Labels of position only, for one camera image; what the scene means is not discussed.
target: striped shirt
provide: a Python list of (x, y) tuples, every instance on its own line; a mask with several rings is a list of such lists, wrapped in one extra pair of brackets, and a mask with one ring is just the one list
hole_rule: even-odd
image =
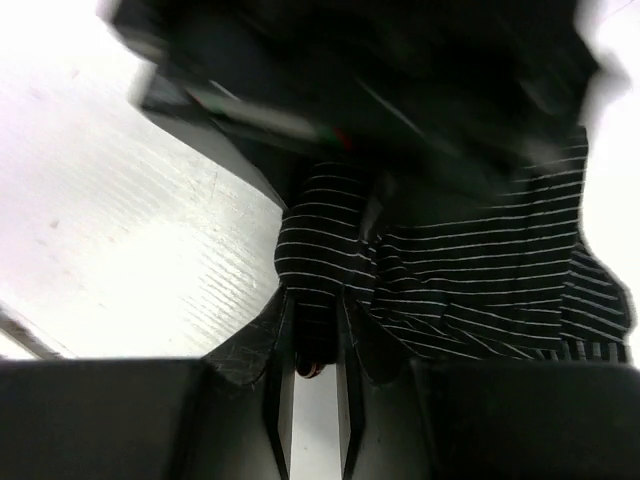
[(372, 176), (315, 165), (283, 215), (275, 254), (298, 302), (296, 348), (335, 362), (334, 302), (349, 288), (426, 359), (626, 362), (627, 296), (579, 228), (586, 135), (565, 151), (562, 169), (525, 172), (504, 202), (473, 219), (391, 225), (370, 243), (359, 231)]

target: white floor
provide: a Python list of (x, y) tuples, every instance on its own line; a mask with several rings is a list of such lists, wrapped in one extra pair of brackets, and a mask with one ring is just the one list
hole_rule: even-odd
[[(631, 78), (589, 117), (583, 223), (638, 296), (640, 2), (627, 3), (583, 23)], [(274, 290), (280, 212), (128, 103), (145, 65), (95, 11), (0, 1), (0, 299), (69, 356), (200, 355)], [(221, 139), (220, 155), (237, 153)], [(293, 480), (339, 478), (334, 378), (298, 382)]]

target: white stripe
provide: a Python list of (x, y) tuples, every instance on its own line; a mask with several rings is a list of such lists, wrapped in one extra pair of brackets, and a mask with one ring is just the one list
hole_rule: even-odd
[(313, 320), (313, 319), (305, 317), (304, 319), (300, 319), (300, 321), (301, 321), (301, 324), (313, 323), (314, 325), (327, 326), (327, 321), (326, 320)]
[(539, 339), (539, 340), (558, 340), (558, 337), (541, 337), (539, 335), (527, 335), (525, 333), (520, 333), (520, 332), (508, 332), (506, 330), (502, 330), (501, 328), (494, 327), (494, 326), (491, 326), (491, 325), (484, 325), (484, 324), (481, 324), (481, 323), (472, 322), (471, 320), (465, 320), (463, 318), (454, 317), (453, 315), (448, 315), (448, 316), (451, 317), (451, 318), (454, 318), (454, 319), (456, 319), (456, 320), (458, 320), (458, 321), (460, 321), (462, 323), (469, 323), (471, 325), (476, 325), (478, 327), (487, 328), (489, 330), (495, 330), (497, 332), (505, 333), (506, 335), (515, 335), (515, 336), (518, 336), (518, 337), (536, 338), (536, 339)]
[(519, 307), (519, 306), (527, 306), (527, 305), (539, 305), (541, 303), (560, 303), (560, 299), (553, 300), (529, 300), (526, 302), (515, 302), (515, 303), (493, 303), (491, 305), (487, 305), (488, 307)]
[(288, 221), (297, 220), (297, 219), (300, 219), (300, 218), (317, 218), (317, 219), (321, 219), (321, 220), (326, 220), (328, 222), (337, 223), (339, 225), (344, 225), (346, 227), (358, 228), (358, 225), (355, 225), (353, 223), (342, 222), (340, 220), (336, 220), (335, 218), (323, 217), (322, 215), (306, 215), (306, 214), (291, 215), (290, 217), (285, 218), (282, 221), (282, 224), (286, 225)]
[(301, 208), (301, 207), (308, 207), (310, 205), (315, 205), (315, 206), (319, 206), (319, 207), (331, 207), (331, 208), (337, 208), (339, 210), (344, 210), (346, 212), (351, 212), (351, 213), (359, 213), (359, 211), (355, 208), (349, 208), (349, 207), (343, 207), (342, 205), (336, 205), (335, 203), (324, 203), (324, 202), (304, 202), (304, 203), (299, 203), (295, 206), (295, 208)]
[(520, 191), (520, 192), (504, 193), (503, 196), (504, 197), (513, 197), (515, 195), (529, 195), (531, 193), (542, 193), (542, 192), (548, 192), (550, 190), (559, 190), (561, 188), (577, 187), (578, 185), (581, 186), (583, 184), (584, 184), (583, 181), (567, 182), (567, 183), (562, 183), (562, 184), (559, 184), (559, 185), (549, 185), (548, 187), (538, 187), (538, 188), (535, 188), (533, 190), (524, 190), (524, 191)]
[(577, 260), (574, 260), (573, 258), (569, 261), (571, 263), (571, 265), (575, 265), (576, 267), (580, 267), (584, 270), (587, 270), (589, 272), (593, 272), (593, 273), (598, 273), (600, 275), (603, 275), (604, 272), (602, 271), (602, 269), (600, 268), (594, 268), (594, 267), (587, 267), (586, 265), (578, 262)]
[(378, 290), (388, 291), (389, 293), (422, 293), (422, 292), (438, 292), (445, 293), (447, 295), (510, 295), (515, 293), (528, 293), (528, 292), (544, 292), (548, 290), (559, 290), (564, 288), (563, 285), (554, 285), (553, 287), (539, 287), (539, 288), (529, 288), (522, 290), (507, 290), (500, 292), (461, 292), (461, 291), (452, 291), (452, 290), (442, 290), (440, 288), (419, 288), (413, 290), (402, 290), (402, 292), (394, 292), (391, 290), (383, 290), (382, 287), (378, 288)]
[[(529, 225), (529, 226), (521, 227), (521, 228), (498, 228), (498, 229), (494, 229), (494, 230), (476, 230), (476, 231), (473, 231), (473, 232), (451, 233), (451, 234), (448, 234), (448, 235), (438, 235), (438, 236), (435, 236), (435, 237), (434, 236), (429, 236), (429, 237), (421, 237), (421, 238), (402, 237), (402, 236), (398, 235), (397, 233), (387, 233), (385, 235), (385, 237), (395, 238), (396, 240), (404, 240), (404, 241), (409, 241), (409, 242), (420, 242), (420, 241), (430, 241), (430, 240), (451, 239), (451, 238), (456, 238), (456, 237), (468, 237), (468, 236), (472, 236), (472, 235), (488, 235), (490, 233), (526, 232), (528, 230), (533, 230), (533, 229), (538, 229), (538, 228), (557, 227), (557, 226), (560, 226), (560, 225), (572, 225), (572, 224), (575, 224), (575, 223), (576, 223), (575, 220), (565, 220), (565, 221), (562, 221), (562, 222), (545, 223), (545, 224), (541, 224), (541, 225)], [(424, 228), (429, 228), (429, 226), (426, 226), (426, 227), (414, 227), (411, 230), (415, 231), (415, 230), (424, 229)]]
[(606, 318), (602, 318), (599, 317), (597, 315), (594, 315), (593, 313), (589, 313), (589, 312), (585, 312), (584, 310), (578, 310), (577, 308), (569, 308), (569, 307), (560, 307), (560, 310), (566, 310), (568, 312), (573, 312), (573, 313), (577, 313), (578, 315), (584, 315), (585, 317), (589, 317), (592, 318), (594, 320), (597, 320), (600, 323), (604, 323), (605, 325), (611, 327), (611, 328), (615, 328), (616, 330), (620, 330), (621, 332), (626, 332), (627, 331), (627, 327), (624, 327), (622, 325), (618, 325), (617, 323), (611, 322), (610, 320), (607, 320)]
[(360, 86), (364, 89), (364, 91), (367, 92), (369, 95), (371, 95), (380, 105), (382, 105), (389, 112), (391, 112), (391, 114), (396, 116), (401, 122), (403, 122), (405, 125), (407, 125), (411, 130), (413, 130), (423, 140), (426, 139), (426, 135), (420, 129), (420, 127), (418, 127), (415, 123), (413, 123), (411, 121), (411, 119), (409, 117), (407, 117), (398, 107), (396, 107), (390, 101), (382, 98), (382, 96), (380, 96), (380, 94), (378, 92), (376, 92), (373, 88), (371, 88), (369, 85), (367, 85), (362, 79), (360, 79), (358, 77), (355, 77), (355, 78), (356, 78), (356, 82), (358, 82), (358, 84), (360, 84)]
[[(548, 273), (545, 275), (532, 275), (532, 276), (528, 276), (528, 277), (516, 277), (516, 278), (496, 278), (496, 279), (476, 279), (476, 280), (454, 280), (452, 278), (438, 278), (438, 277), (430, 277), (429, 278), (429, 282), (435, 282), (435, 281), (440, 281), (440, 282), (450, 282), (450, 283), (461, 283), (461, 284), (467, 284), (467, 283), (495, 283), (495, 282), (515, 282), (515, 281), (520, 281), (520, 280), (533, 280), (536, 278), (549, 278), (549, 277), (562, 277), (564, 275), (566, 275), (567, 272), (559, 272), (559, 273)], [(415, 281), (419, 281), (415, 278), (411, 278), (411, 277), (404, 277), (402, 278), (402, 280), (415, 280)], [(396, 283), (397, 281), (399, 281), (400, 279), (395, 279), (395, 280), (391, 280), (389, 282), (386, 283)]]
[(566, 293), (563, 294), (562, 296), (564, 298), (568, 298), (570, 300), (575, 300), (576, 302), (587, 304), (587, 305), (589, 305), (591, 307), (594, 307), (594, 308), (599, 308), (600, 310), (604, 310), (605, 312), (611, 313), (613, 315), (623, 315), (624, 314), (624, 312), (621, 311), (621, 310), (615, 310), (613, 308), (605, 307), (604, 305), (600, 305), (599, 303), (591, 302), (589, 300), (585, 300), (584, 298), (574, 297), (573, 295), (568, 295)]
[(358, 258), (364, 258), (365, 260), (369, 260), (369, 257), (361, 253), (345, 253), (342, 250), (336, 250), (335, 248), (327, 247), (326, 245), (318, 245), (315, 243), (306, 243), (306, 242), (282, 242), (276, 246), (276, 250), (280, 247), (284, 247), (287, 245), (298, 245), (298, 246), (305, 246), (305, 247), (312, 247), (312, 248), (320, 248), (322, 250), (328, 250), (330, 252), (337, 253), (339, 255), (342, 255), (343, 257), (349, 257), (349, 258), (358, 257)]
[(322, 308), (323, 310), (327, 310), (327, 309), (330, 308), (327, 305), (319, 305), (317, 303), (303, 303), (303, 302), (298, 303), (298, 306), (300, 306), (300, 307)]
[[(586, 248), (584, 245), (582, 245), (581, 243), (577, 243), (576, 246), (578, 248)], [(589, 253), (585, 253), (585, 252), (581, 252), (580, 250), (576, 249), (575, 252), (573, 252), (577, 257), (582, 258), (583, 260), (587, 260), (589, 262), (595, 263), (593, 258), (591, 257), (591, 255), (589, 255)]]
[(357, 183), (358, 185), (364, 184), (363, 180), (355, 179), (355, 178), (349, 178), (349, 177), (342, 177), (340, 175), (314, 175), (313, 177), (307, 178), (302, 185), (306, 185), (308, 182), (310, 182), (312, 180), (318, 180), (319, 178), (334, 178), (334, 179), (338, 179), (338, 180), (346, 180), (348, 182)]
[[(335, 278), (325, 277), (324, 275), (318, 275), (317, 273), (308, 273), (308, 272), (283, 272), (280, 274), (281, 277), (290, 277), (290, 276), (300, 276), (300, 277), (313, 277), (313, 278), (321, 278), (322, 280), (328, 280), (337, 285), (343, 285), (340, 280), (336, 280)], [(349, 288), (353, 288), (354, 290), (361, 290), (363, 292), (373, 292), (372, 288), (365, 287), (357, 287), (355, 285), (349, 285)]]
[(339, 238), (340, 240), (344, 240), (345, 242), (349, 242), (349, 243), (357, 243), (357, 242), (360, 241), (357, 238), (343, 237), (342, 235), (337, 235), (335, 233), (327, 232), (327, 231), (324, 231), (324, 230), (317, 230), (315, 228), (306, 228), (306, 227), (282, 228), (282, 229), (280, 229), (280, 234), (283, 234), (283, 233), (286, 233), (286, 232), (296, 232), (296, 231), (320, 233), (320, 234), (323, 234), (323, 235), (328, 235), (329, 237)]
[(360, 200), (365, 200), (366, 197), (364, 197), (363, 195), (357, 195), (355, 193), (350, 193), (350, 192), (344, 192), (342, 190), (333, 190), (331, 188), (312, 188), (310, 190), (305, 190), (302, 195), (306, 195), (307, 193), (315, 193), (315, 192), (329, 192), (329, 193), (339, 193), (342, 195), (346, 195), (348, 197), (354, 197), (354, 198), (358, 198)]
[(326, 295), (328, 297), (334, 297), (335, 295), (330, 292), (325, 292), (324, 290), (318, 290), (317, 288), (306, 288), (306, 287), (287, 287), (287, 290), (293, 292), (313, 292), (313, 293), (321, 293), (322, 295)]
[(500, 217), (488, 217), (488, 218), (477, 218), (474, 220), (461, 220), (458, 222), (445, 222), (445, 223), (437, 223), (437, 224), (432, 224), (432, 225), (425, 225), (425, 226), (420, 226), (420, 227), (415, 227), (416, 229), (426, 229), (426, 228), (435, 228), (435, 227), (445, 227), (447, 225), (470, 225), (470, 224), (474, 224), (474, 223), (487, 223), (487, 222), (493, 222), (496, 220), (525, 220), (525, 219), (529, 219), (531, 217), (543, 217), (546, 215), (554, 215), (556, 213), (563, 213), (563, 212), (571, 212), (571, 211), (576, 211), (579, 209), (579, 206), (575, 206), (575, 207), (568, 207), (568, 208), (560, 208), (558, 210), (545, 210), (542, 212), (533, 212), (533, 213), (528, 213), (526, 215), (505, 215), (505, 216), (500, 216)]
[(421, 323), (429, 323), (429, 322), (433, 322), (433, 319), (437, 319), (439, 320), (442, 315), (440, 314), (436, 314), (436, 313), (418, 313), (418, 312), (413, 312), (413, 311), (409, 311), (409, 310), (402, 310), (402, 306), (399, 305), (396, 307), (397, 310), (392, 310), (394, 313), (400, 313), (402, 315), (411, 315), (411, 317), (416, 320), (416, 321), (420, 321)]
[[(494, 253), (490, 255), (476, 255), (474, 257), (458, 257), (458, 258), (430, 258), (425, 260), (404, 261), (404, 263), (407, 265), (419, 265), (420, 263), (430, 263), (430, 262), (463, 262), (467, 260), (480, 260), (483, 258), (504, 258), (504, 257), (513, 257), (513, 256), (521, 256), (521, 255), (536, 255), (538, 253), (557, 252), (560, 250), (566, 250), (567, 248), (573, 248), (573, 247), (571, 245), (565, 245), (563, 247), (543, 248), (541, 250), (533, 250), (530, 252)], [(402, 259), (397, 255), (388, 255), (382, 258), (397, 258), (402, 261)]]
[(543, 322), (531, 322), (531, 321), (528, 321), (528, 320), (516, 320), (515, 318), (507, 318), (507, 317), (503, 317), (501, 315), (497, 315), (495, 313), (483, 312), (482, 310), (476, 310), (475, 308), (466, 307), (464, 305), (459, 305), (457, 303), (454, 304), (454, 305), (456, 307), (462, 308), (463, 310), (469, 310), (470, 312), (481, 313), (483, 315), (489, 315), (490, 317), (499, 318), (500, 320), (505, 320), (507, 322), (521, 323), (523, 325), (540, 325), (540, 326), (544, 326), (544, 327), (557, 327), (558, 326), (557, 323), (543, 323)]
[(496, 209), (496, 208), (519, 208), (519, 207), (529, 207), (532, 205), (542, 205), (544, 203), (550, 203), (550, 202), (559, 202), (560, 200), (568, 200), (570, 198), (580, 198), (582, 197), (582, 193), (575, 193), (572, 195), (563, 195), (562, 197), (551, 197), (551, 198), (545, 198), (543, 200), (535, 200), (533, 202), (526, 202), (526, 203), (516, 203), (516, 204), (505, 204), (505, 205), (491, 205), (490, 209)]
[(214, 82), (213, 80), (209, 80), (209, 83), (211, 85), (213, 85), (214, 87), (216, 87), (218, 90), (220, 90), (222, 93), (224, 93), (225, 95), (227, 95), (228, 97), (233, 98), (234, 100), (241, 100), (240, 97), (234, 95), (233, 93), (231, 93), (229, 90), (227, 90), (226, 88), (224, 88), (222, 85), (220, 85), (218, 82)]
[(576, 232), (568, 232), (568, 233), (560, 233), (558, 235), (547, 235), (547, 236), (543, 236), (543, 237), (524, 238), (524, 239), (520, 239), (520, 240), (508, 240), (508, 241), (504, 241), (504, 242), (473, 243), (473, 244), (456, 245), (456, 246), (453, 246), (453, 247), (428, 248), (426, 250), (402, 249), (402, 248), (396, 247), (395, 245), (390, 245), (390, 244), (387, 244), (387, 245), (384, 245), (384, 246), (388, 247), (388, 248), (391, 248), (393, 250), (399, 251), (399, 252), (430, 253), (430, 252), (444, 252), (444, 251), (447, 251), (447, 250), (457, 250), (457, 249), (461, 249), (461, 248), (476, 248), (476, 247), (487, 247), (487, 246), (512, 245), (512, 244), (518, 244), (518, 243), (533, 243), (533, 242), (539, 242), (539, 241), (543, 241), (543, 240), (552, 240), (554, 238), (574, 237), (575, 235), (576, 235)]
[(339, 167), (339, 166), (343, 166), (344, 164), (343, 164), (343, 163), (340, 163), (340, 162), (335, 162), (335, 161), (334, 161), (334, 162), (331, 162), (331, 161), (325, 161), (325, 162), (319, 162), (319, 163), (316, 163), (316, 164), (314, 165), (314, 168), (324, 167), (325, 165), (331, 165), (332, 167)]
[(584, 293), (588, 293), (590, 295), (593, 295), (594, 297), (605, 298), (607, 300), (618, 300), (617, 297), (614, 297), (612, 295), (607, 295), (606, 293), (596, 292), (595, 290), (590, 290), (588, 288), (581, 287), (580, 285), (576, 285), (575, 283), (567, 282), (566, 285), (569, 288), (575, 288), (576, 290), (579, 290), (579, 291), (584, 292)]
[[(446, 307), (447, 304), (446, 303), (441, 303), (441, 302), (433, 302), (431, 300), (404, 300), (401, 298), (376, 298), (377, 302), (388, 302), (388, 303), (411, 303), (411, 304), (419, 304), (419, 305), (438, 305), (441, 307)], [(434, 316), (434, 317), (439, 317), (439, 315), (436, 314), (425, 314), (428, 316)]]
[(525, 358), (528, 358), (530, 360), (534, 360), (534, 358), (531, 355), (526, 354), (525, 352), (523, 352), (522, 350), (517, 349), (516, 347), (514, 347), (513, 345), (509, 345), (508, 343), (504, 344), (505, 347), (510, 348), (511, 350), (513, 350), (514, 352), (519, 353), (520, 355), (522, 355)]
[[(567, 263), (567, 260), (553, 260), (551, 262), (536, 262), (536, 263), (523, 263), (520, 265), (507, 265), (505, 267), (477, 267), (477, 268), (437, 268), (435, 270), (424, 270), (422, 272), (416, 272), (416, 275), (425, 275), (425, 274), (433, 274), (433, 273), (443, 273), (443, 272), (481, 272), (481, 271), (488, 271), (488, 270), (524, 270), (525, 268), (530, 268), (530, 267), (541, 267), (541, 266), (547, 266), (547, 265), (555, 265), (558, 263)], [(387, 270), (381, 270), (383, 272), (391, 272), (392, 270), (397, 270), (397, 269), (404, 269), (404, 266), (396, 266), (396, 267), (392, 267), (389, 268)]]
[(413, 328), (401, 327), (399, 325), (388, 325), (388, 324), (383, 324), (382, 327), (385, 328), (386, 330), (402, 330), (402, 331), (410, 332), (410, 333), (417, 334), (417, 335), (426, 335), (427, 337), (438, 338), (440, 340), (446, 340), (448, 342), (459, 343), (459, 344), (463, 344), (464, 345), (464, 343), (461, 342), (460, 340), (456, 340), (456, 339), (451, 338), (451, 337), (443, 337), (443, 336), (440, 336), (440, 335), (435, 335), (433, 333), (422, 332), (422, 331), (419, 331), (419, 330), (415, 330)]
[(342, 267), (338, 264), (326, 262), (324, 260), (319, 260), (317, 258), (307, 258), (307, 257), (280, 257), (275, 260), (274, 263), (278, 263), (284, 260), (300, 260), (303, 262), (314, 262), (314, 263), (322, 263), (323, 265), (329, 265), (330, 267), (338, 268), (340, 270), (344, 270), (345, 272), (355, 273), (357, 275), (362, 275), (368, 278), (376, 278), (375, 275), (371, 275), (370, 273), (361, 272), (360, 270), (353, 270), (351, 268)]
[(611, 287), (611, 282), (603, 282), (602, 280), (595, 279), (593, 277), (587, 277), (585, 275), (581, 275), (573, 270), (569, 271), (569, 275), (575, 278), (580, 278), (581, 280), (585, 280), (587, 282), (595, 283), (596, 285), (600, 285), (602, 287)]
[(545, 308), (523, 308), (525, 312), (541, 312), (541, 313), (553, 313), (557, 315), (560, 313), (560, 310), (547, 310)]
[[(436, 347), (435, 345), (429, 345), (427, 343), (420, 343), (420, 342), (412, 342), (411, 340), (403, 340), (403, 339), (399, 339), (402, 343), (404, 344), (411, 344), (411, 345), (420, 345), (421, 347), (427, 347), (427, 348), (433, 348), (434, 350), (440, 350), (442, 352), (447, 352), (447, 353), (452, 353), (454, 355), (458, 355), (460, 357), (465, 357), (465, 358), (472, 358), (474, 360), (480, 360), (479, 357), (473, 357), (471, 355), (467, 355), (465, 353), (461, 353), (461, 352), (455, 352), (453, 350), (447, 350), (446, 348), (442, 348), (442, 347)], [(419, 352), (416, 352), (415, 349), (411, 349), (414, 353), (418, 354), (419, 356), (423, 356), (420, 355)]]
[(582, 143), (580, 145), (571, 145), (569, 147), (563, 147), (562, 150), (573, 150), (576, 148), (589, 148), (589, 145), (587, 143)]
[(268, 131), (281, 132), (303, 140), (316, 140), (317, 138), (314, 125), (295, 114), (276, 110), (265, 105), (215, 95), (210, 91), (201, 90), (197, 87), (187, 87), (186, 90), (208, 109), (220, 109), (225, 114), (243, 123)]
[(580, 168), (578, 170), (566, 170), (563, 172), (557, 172), (557, 173), (549, 173), (547, 175), (536, 175), (534, 178), (517, 178), (514, 181), (516, 182), (529, 182), (529, 181), (536, 181), (536, 180), (545, 180), (548, 178), (557, 178), (561, 175), (578, 175), (578, 174), (582, 174), (584, 173), (584, 168)]
[[(389, 318), (388, 316), (382, 316), (382, 315), (377, 315), (373, 312), (377, 312), (377, 311), (381, 311), (382, 313), (388, 312), (394, 315), (394, 317), (400, 317), (400, 318)], [(438, 330), (434, 325), (433, 325), (433, 321), (432, 320), (424, 320), (422, 318), (418, 318), (415, 317), (415, 314), (412, 313), (407, 313), (407, 312), (403, 312), (400, 310), (389, 310), (386, 309), (384, 307), (375, 307), (372, 308), (369, 312), (371, 315), (375, 316), (376, 318), (380, 319), (380, 323), (384, 324), (385, 322), (394, 322), (394, 323), (399, 323), (402, 322), (405, 325), (408, 325), (409, 327), (413, 328), (415, 331), (422, 331), (419, 330), (417, 328), (414, 328), (413, 325), (411, 324), (411, 321), (414, 321), (416, 323), (419, 323), (421, 327), (424, 328), (428, 328), (430, 330), (434, 330), (435, 332), (437, 332), (439, 335), (443, 336), (443, 337), (448, 337), (448, 335), (446, 333), (444, 333), (441, 330)]]
[(469, 337), (469, 338), (471, 339), (471, 341), (479, 343), (480, 345), (482, 345), (484, 348), (486, 348), (486, 349), (487, 349), (487, 350), (489, 350), (490, 352), (493, 352), (493, 353), (495, 353), (496, 355), (500, 355), (501, 357), (504, 357), (504, 355), (502, 355), (502, 354), (501, 354), (501, 353), (499, 353), (499, 352), (496, 352), (493, 348), (491, 348), (489, 345), (487, 345), (486, 343), (484, 343), (482, 340), (480, 340), (480, 339), (479, 339), (478, 337), (476, 337), (475, 335), (471, 335), (470, 333), (465, 332), (464, 330), (459, 330), (459, 329), (456, 329), (456, 330), (458, 330), (460, 333), (464, 333), (467, 337)]
[(561, 332), (560, 335), (563, 338), (570, 338), (571, 340), (580, 340), (581, 339), (581, 337), (578, 337), (576, 335), (572, 335), (572, 334), (567, 333), (567, 332)]
[[(596, 328), (593, 328), (593, 327), (590, 327), (589, 325), (583, 325), (582, 323), (574, 323), (574, 322), (570, 322), (569, 320), (566, 320), (566, 319), (564, 319), (564, 318), (563, 318), (563, 319), (561, 319), (561, 322), (562, 322), (562, 323), (567, 323), (567, 324), (569, 324), (569, 325), (573, 325), (574, 327), (581, 328), (581, 329), (583, 329), (583, 330), (588, 330), (588, 331), (590, 331), (590, 332), (596, 333), (596, 334), (598, 334), (598, 335), (601, 335), (601, 336), (602, 336), (602, 337), (604, 337), (604, 338), (608, 338), (609, 340), (613, 340), (614, 342), (619, 342), (619, 341), (620, 341), (620, 339), (619, 339), (619, 338), (616, 338), (616, 337), (614, 337), (613, 335), (609, 335), (608, 333), (601, 332), (600, 330), (598, 330), (598, 329), (596, 329)], [(571, 336), (571, 337), (573, 337), (573, 338), (575, 338), (575, 339), (577, 339), (577, 340), (583, 340), (582, 338), (574, 337), (573, 335), (570, 335), (570, 334), (568, 334), (568, 333), (566, 333), (566, 332), (562, 332), (562, 334), (563, 334), (563, 335), (565, 335), (565, 336), (567, 336), (567, 337), (568, 337), (568, 336)]]
[[(575, 162), (576, 160), (585, 160), (585, 159), (586, 159), (585, 155), (580, 155), (579, 157), (559, 158), (558, 160), (554, 160), (552, 162), (545, 162), (544, 165), (557, 165), (559, 163)], [(525, 168), (536, 169), (536, 168), (539, 168), (539, 167), (538, 167), (538, 165), (527, 165)]]
[[(393, 317), (389, 317), (389, 316), (383, 315), (385, 312), (387, 312), (388, 314), (393, 314)], [(396, 311), (387, 310), (386, 308), (381, 308), (381, 307), (371, 308), (371, 310), (369, 310), (369, 315), (371, 315), (372, 317), (375, 317), (376, 319), (378, 319), (380, 321), (380, 325), (382, 325), (382, 326), (385, 326), (387, 324), (389, 324), (389, 325), (406, 325), (405, 328), (410, 328), (411, 331), (413, 331), (413, 332), (419, 331), (420, 328), (423, 327), (423, 326), (429, 326), (429, 322), (431, 321), (431, 320), (418, 320), (417, 322), (420, 324), (420, 327), (416, 327), (409, 321), (408, 318), (406, 318), (406, 315), (402, 315), (402, 314), (399, 314)]]

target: blurry black object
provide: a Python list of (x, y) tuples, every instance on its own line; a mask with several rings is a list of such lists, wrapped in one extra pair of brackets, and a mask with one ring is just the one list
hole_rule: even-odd
[[(344, 479), (640, 478), (636, 370), (426, 365), (338, 310)], [(279, 291), (201, 360), (0, 363), (0, 478), (289, 478), (294, 315)]]
[[(110, 21), (157, 65), (146, 115), (282, 206), (303, 158), (358, 163), (393, 174), (398, 192), (437, 187), (482, 206), (518, 167), (553, 168), (555, 146), (578, 122), (599, 66), (575, 31), (576, 6), (123, 0)], [(337, 135), (238, 122), (203, 108), (197, 97), (212, 95)], [(223, 158), (214, 128), (246, 160)]]

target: clothing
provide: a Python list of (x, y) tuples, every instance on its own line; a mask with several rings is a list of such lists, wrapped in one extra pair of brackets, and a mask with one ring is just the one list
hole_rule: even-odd
[[(275, 254), (280, 280), (299, 303), (298, 348), (314, 361), (335, 361), (333, 302), (349, 288), (427, 359), (627, 362), (627, 296), (579, 227), (583, 130), (564, 151), (562, 169), (523, 169), (504, 202), (470, 220), (389, 225), (371, 242), (359, 227), (373, 177), (315, 165), (283, 215)], [(446, 198), (423, 208), (446, 210)]]

